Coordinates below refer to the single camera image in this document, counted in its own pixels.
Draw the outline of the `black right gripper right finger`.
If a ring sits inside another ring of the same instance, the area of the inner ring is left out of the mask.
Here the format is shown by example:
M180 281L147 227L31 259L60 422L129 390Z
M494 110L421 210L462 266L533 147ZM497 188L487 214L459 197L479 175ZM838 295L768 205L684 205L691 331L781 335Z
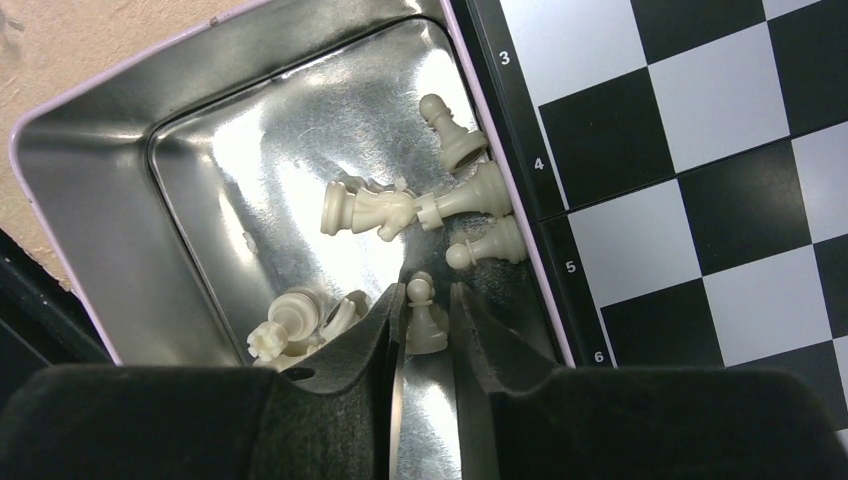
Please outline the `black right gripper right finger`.
M823 406L773 371L569 368L450 290L466 479L843 479Z

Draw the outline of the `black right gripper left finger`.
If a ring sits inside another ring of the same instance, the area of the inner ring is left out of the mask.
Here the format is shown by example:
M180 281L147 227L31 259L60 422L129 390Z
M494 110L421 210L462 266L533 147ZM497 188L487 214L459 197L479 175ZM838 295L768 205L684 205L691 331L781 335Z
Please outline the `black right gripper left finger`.
M262 367L56 366L1 415L5 479L385 479L392 284L290 373Z

